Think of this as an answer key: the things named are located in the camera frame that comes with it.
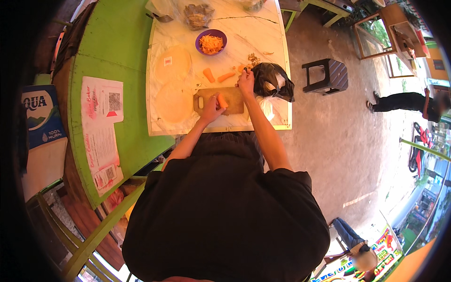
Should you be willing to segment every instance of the peeled carrot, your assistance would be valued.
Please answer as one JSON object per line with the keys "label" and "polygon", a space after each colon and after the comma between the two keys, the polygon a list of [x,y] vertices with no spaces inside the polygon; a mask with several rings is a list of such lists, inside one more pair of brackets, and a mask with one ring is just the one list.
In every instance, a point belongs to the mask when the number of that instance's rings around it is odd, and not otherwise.
{"label": "peeled carrot", "polygon": [[228,73],[228,74],[225,74],[225,75],[221,75],[220,77],[218,77],[218,81],[219,82],[223,82],[227,78],[232,77],[234,75],[235,75],[235,73]]}
{"label": "peeled carrot", "polygon": [[216,99],[218,100],[219,106],[221,108],[229,107],[229,104],[227,104],[226,100],[224,99],[224,97],[222,96],[221,93],[219,93],[218,96],[216,96]]}
{"label": "peeled carrot", "polygon": [[208,81],[215,82],[215,78],[213,77],[212,70],[210,68],[204,69],[203,74],[208,78]]}
{"label": "peeled carrot", "polygon": [[238,71],[242,73],[245,67],[246,67],[245,65],[239,65]]}

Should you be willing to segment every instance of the cutting board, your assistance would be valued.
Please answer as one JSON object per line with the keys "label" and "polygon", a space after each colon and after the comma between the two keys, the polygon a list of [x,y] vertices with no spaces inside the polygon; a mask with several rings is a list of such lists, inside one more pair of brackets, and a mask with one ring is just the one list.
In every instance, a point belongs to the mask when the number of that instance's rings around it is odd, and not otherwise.
{"label": "cutting board", "polygon": [[223,115],[228,116],[244,113],[243,99],[237,87],[199,89],[199,91],[194,95],[194,110],[201,115],[203,108],[199,108],[199,97],[203,98],[203,105],[205,107],[208,99],[217,92],[221,93],[227,104],[229,104],[227,110],[222,113]]}

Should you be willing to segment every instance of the concrete floor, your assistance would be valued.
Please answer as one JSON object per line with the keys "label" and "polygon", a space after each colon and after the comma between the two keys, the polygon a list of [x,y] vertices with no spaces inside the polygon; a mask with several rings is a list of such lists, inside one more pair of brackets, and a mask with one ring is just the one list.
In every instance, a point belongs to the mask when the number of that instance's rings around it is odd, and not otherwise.
{"label": "concrete floor", "polygon": [[[286,37],[296,101],[293,129],[279,134],[295,171],[311,175],[313,195],[328,223],[341,217],[359,233],[380,217],[379,209],[387,214],[413,188],[410,147],[399,137],[411,140],[412,123],[421,115],[367,110],[365,101],[374,102],[374,90],[381,97],[393,94],[386,59],[360,61],[350,29],[325,28],[317,15],[304,12]],[[377,49],[370,42],[365,48]],[[307,83],[301,65],[325,58],[346,64],[349,88],[330,96],[303,93]],[[310,74],[324,77],[321,71]]]}

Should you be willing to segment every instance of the marble table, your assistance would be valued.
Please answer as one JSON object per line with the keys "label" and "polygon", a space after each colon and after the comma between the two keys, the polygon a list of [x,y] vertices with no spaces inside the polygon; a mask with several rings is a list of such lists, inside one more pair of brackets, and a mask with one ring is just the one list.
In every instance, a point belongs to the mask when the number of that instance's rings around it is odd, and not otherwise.
{"label": "marble table", "polygon": [[[160,23],[153,20],[152,30],[147,51],[146,67],[146,106],[147,128],[149,135],[186,134],[199,119],[193,111],[192,116],[178,124],[166,123],[158,116],[155,108],[155,97],[163,86],[154,74],[152,64],[161,53],[172,46],[182,45],[191,55],[192,66],[184,80],[187,88],[194,95],[198,89],[233,87],[239,72],[232,67],[240,64],[247,65],[248,54],[255,53],[261,62],[272,62],[280,65],[290,78],[290,64],[278,0],[268,0],[258,12],[244,10],[236,1],[211,0],[211,6],[216,10],[210,22],[210,29],[218,29],[227,36],[227,45],[223,52],[215,56],[200,54],[195,48],[196,37],[204,30],[191,31],[178,21]],[[225,73],[235,71],[236,75],[220,83],[217,80],[210,83],[203,75],[205,68],[210,68],[215,78]],[[280,99],[272,98],[275,117],[271,124],[276,130],[292,128],[292,105]],[[204,132],[225,132],[253,130],[249,121],[249,113],[244,107],[244,113],[238,115],[221,115],[212,122]]]}

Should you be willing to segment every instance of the black plastic bag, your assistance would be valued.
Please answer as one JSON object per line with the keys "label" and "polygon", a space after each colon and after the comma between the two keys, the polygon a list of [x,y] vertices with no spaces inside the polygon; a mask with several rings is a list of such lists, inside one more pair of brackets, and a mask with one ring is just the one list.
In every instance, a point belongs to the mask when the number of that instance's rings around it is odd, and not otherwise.
{"label": "black plastic bag", "polygon": [[[254,92],[263,97],[273,96],[282,98],[288,102],[294,102],[295,84],[286,75],[286,72],[278,64],[260,63],[252,68],[255,83]],[[285,79],[285,85],[279,87],[276,75],[280,74]]]}

